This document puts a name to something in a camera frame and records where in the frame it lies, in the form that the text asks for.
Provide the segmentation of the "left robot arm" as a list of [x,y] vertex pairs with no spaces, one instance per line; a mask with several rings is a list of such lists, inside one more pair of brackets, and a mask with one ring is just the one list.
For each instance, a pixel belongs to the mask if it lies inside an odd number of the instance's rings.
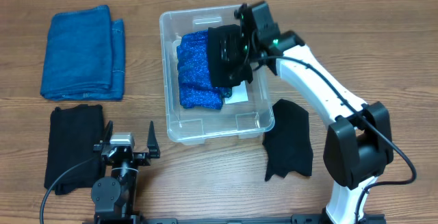
[[141,166],[150,166],[160,158],[153,122],[149,124],[147,152],[135,152],[131,132],[113,132],[113,122],[106,125],[99,143],[94,145],[111,175],[98,179],[91,190],[95,223],[145,223],[141,212],[134,210],[138,173]]

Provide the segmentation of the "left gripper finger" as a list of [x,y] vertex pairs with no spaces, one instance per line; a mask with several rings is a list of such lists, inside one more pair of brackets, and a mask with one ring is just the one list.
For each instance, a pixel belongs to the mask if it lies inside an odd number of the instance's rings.
[[155,135],[154,123],[152,121],[149,125],[147,147],[149,149],[149,155],[160,155],[160,148]]
[[105,126],[105,129],[103,130],[103,135],[101,137],[101,143],[106,145],[110,143],[110,139],[112,137],[113,133],[113,121],[108,121],[107,125]]

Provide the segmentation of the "blue sparkly cloth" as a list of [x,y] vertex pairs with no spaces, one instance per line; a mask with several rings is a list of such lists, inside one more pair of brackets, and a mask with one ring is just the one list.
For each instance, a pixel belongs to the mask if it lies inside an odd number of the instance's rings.
[[186,34],[177,46],[179,103],[185,109],[196,107],[220,110],[230,88],[211,84],[207,57],[208,31]]

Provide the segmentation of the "clear plastic container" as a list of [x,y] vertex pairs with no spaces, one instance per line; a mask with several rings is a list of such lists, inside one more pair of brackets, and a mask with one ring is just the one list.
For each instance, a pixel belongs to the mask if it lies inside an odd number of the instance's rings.
[[238,5],[164,12],[159,19],[162,45],[166,126],[169,139],[197,145],[210,138],[239,136],[255,138],[274,127],[272,102],[265,69],[253,73],[246,82],[248,101],[223,104],[221,110],[185,109],[179,103],[177,46],[182,36],[210,27],[238,24],[234,11]]

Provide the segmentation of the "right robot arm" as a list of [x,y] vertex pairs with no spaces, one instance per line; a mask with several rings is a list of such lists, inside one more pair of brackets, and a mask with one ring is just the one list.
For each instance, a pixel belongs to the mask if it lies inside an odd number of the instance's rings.
[[386,107],[368,104],[344,88],[298,34],[281,32],[266,2],[243,4],[234,17],[234,24],[209,31],[212,84],[233,87],[267,66],[308,101],[326,127],[323,160],[334,181],[330,201],[321,214],[292,220],[384,223],[382,214],[366,214],[363,208],[371,185],[394,158]]

